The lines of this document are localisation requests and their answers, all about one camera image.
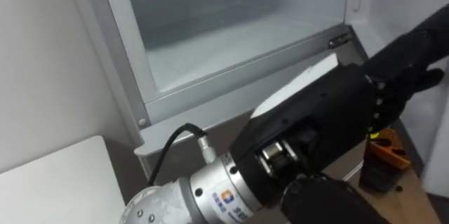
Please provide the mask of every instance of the wooden floor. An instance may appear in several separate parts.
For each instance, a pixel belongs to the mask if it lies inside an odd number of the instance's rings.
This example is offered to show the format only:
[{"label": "wooden floor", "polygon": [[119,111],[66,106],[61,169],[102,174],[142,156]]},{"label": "wooden floor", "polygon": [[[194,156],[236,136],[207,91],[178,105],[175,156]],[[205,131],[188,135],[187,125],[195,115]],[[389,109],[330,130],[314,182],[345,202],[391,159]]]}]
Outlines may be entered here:
[{"label": "wooden floor", "polygon": [[385,195],[358,188],[364,196],[391,224],[437,224],[440,223],[421,182],[410,169],[399,180],[402,192],[394,190]]}]

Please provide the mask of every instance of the black cable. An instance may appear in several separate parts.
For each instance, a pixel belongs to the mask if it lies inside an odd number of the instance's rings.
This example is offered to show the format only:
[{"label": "black cable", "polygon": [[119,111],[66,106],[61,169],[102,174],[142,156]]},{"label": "black cable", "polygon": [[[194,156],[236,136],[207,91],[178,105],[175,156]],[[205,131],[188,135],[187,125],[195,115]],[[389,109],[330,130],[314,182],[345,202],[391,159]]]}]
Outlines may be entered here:
[{"label": "black cable", "polygon": [[200,129],[198,126],[195,126],[190,123],[186,123],[179,128],[177,128],[170,136],[170,138],[167,140],[167,143],[165,146],[163,146],[163,149],[161,151],[161,154],[159,155],[159,158],[157,159],[157,163],[154,166],[154,169],[152,171],[151,176],[148,180],[148,186],[154,185],[154,181],[156,180],[157,174],[159,173],[159,170],[161,169],[162,162],[166,157],[166,154],[168,150],[170,149],[171,145],[175,142],[176,138],[185,131],[188,131],[192,133],[194,136],[200,138],[206,135],[206,132],[203,131],[203,129]]}]

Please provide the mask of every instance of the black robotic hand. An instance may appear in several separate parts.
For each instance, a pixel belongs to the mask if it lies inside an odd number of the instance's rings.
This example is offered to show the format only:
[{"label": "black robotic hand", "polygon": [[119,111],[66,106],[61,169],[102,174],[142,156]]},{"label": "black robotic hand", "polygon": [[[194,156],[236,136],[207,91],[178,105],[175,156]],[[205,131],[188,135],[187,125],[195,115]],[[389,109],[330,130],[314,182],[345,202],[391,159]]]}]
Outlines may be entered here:
[{"label": "black robotic hand", "polygon": [[290,223],[389,223],[348,183],[325,175],[299,177],[284,192],[281,210]]},{"label": "black robotic hand", "polygon": [[449,55],[449,5],[403,34],[368,60],[362,69],[375,84],[370,131],[399,118],[413,94],[440,83],[444,71],[428,66]]}]

